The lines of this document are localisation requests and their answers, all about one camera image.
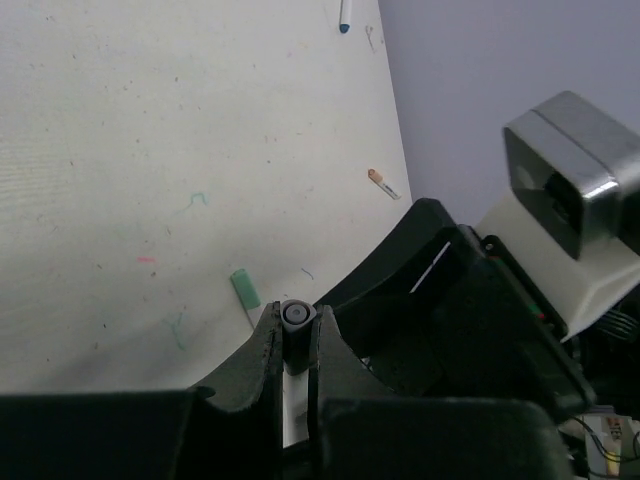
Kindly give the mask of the grey capped pen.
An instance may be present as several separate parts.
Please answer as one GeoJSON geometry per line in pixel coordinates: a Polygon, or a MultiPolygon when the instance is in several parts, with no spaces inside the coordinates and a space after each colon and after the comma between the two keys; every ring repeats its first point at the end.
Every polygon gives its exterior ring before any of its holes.
{"type": "Polygon", "coordinates": [[[317,310],[302,300],[281,305],[283,327],[283,444],[308,439],[308,369],[311,327],[317,310]]]}

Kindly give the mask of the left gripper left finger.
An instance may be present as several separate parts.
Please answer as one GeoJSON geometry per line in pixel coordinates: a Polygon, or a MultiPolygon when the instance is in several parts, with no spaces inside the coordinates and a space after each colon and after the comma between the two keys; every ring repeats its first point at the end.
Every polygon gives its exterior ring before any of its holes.
{"type": "Polygon", "coordinates": [[[189,439],[200,478],[280,479],[283,453],[281,304],[250,338],[193,386],[189,439]]]}

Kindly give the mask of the blue pen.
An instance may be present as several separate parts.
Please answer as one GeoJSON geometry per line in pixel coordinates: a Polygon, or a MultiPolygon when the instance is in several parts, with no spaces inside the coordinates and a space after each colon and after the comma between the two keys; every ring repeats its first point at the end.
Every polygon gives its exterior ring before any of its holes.
{"type": "Polygon", "coordinates": [[[346,34],[351,28],[352,9],[353,9],[352,0],[341,1],[340,15],[339,15],[339,31],[341,34],[346,34]]]}

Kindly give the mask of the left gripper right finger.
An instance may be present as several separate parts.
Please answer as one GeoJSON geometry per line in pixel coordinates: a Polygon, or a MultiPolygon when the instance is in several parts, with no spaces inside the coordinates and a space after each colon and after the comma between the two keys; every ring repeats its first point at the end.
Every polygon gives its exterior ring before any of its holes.
{"type": "Polygon", "coordinates": [[[392,392],[345,343],[329,306],[311,327],[307,427],[317,479],[358,477],[389,446],[381,415],[392,392]]]}

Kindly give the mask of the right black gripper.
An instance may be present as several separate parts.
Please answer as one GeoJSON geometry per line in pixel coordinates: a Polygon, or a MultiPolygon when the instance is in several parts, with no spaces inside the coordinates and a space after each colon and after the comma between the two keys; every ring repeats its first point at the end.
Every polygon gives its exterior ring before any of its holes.
{"type": "Polygon", "coordinates": [[[391,319],[405,316],[375,289],[407,294],[410,287],[392,276],[418,253],[424,259],[435,252],[412,296],[445,385],[463,396],[533,402],[550,415],[588,410],[596,395],[561,344],[565,322],[498,238],[482,241],[471,228],[453,225],[440,201],[417,200],[316,304],[332,308],[344,342],[366,357],[391,319]]]}

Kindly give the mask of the green capped pen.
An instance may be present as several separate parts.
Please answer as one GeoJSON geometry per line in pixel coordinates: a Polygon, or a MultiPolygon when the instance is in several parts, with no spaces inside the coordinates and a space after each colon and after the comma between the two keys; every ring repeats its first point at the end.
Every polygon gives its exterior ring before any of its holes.
{"type": "Polygon", "coordinates": [[[246,269],[238,269],[230,276],[231,284],[244,309],[249,323],[256,328],[262,313],[262,302],[246,269]]]}

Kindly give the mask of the orange pen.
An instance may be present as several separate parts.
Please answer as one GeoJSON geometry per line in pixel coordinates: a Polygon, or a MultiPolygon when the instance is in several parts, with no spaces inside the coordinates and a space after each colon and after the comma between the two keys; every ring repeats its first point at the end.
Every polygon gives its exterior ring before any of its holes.
{"type": "Polygon", "coordinates": [[[383,190],[390,198],[392,198],[393,200],[401,199],[401,195],[386,182],[383,175],[376,169],[369,169],[367,174],[368,178],[372,182],[374,182],[381,190],[383,190]]]}

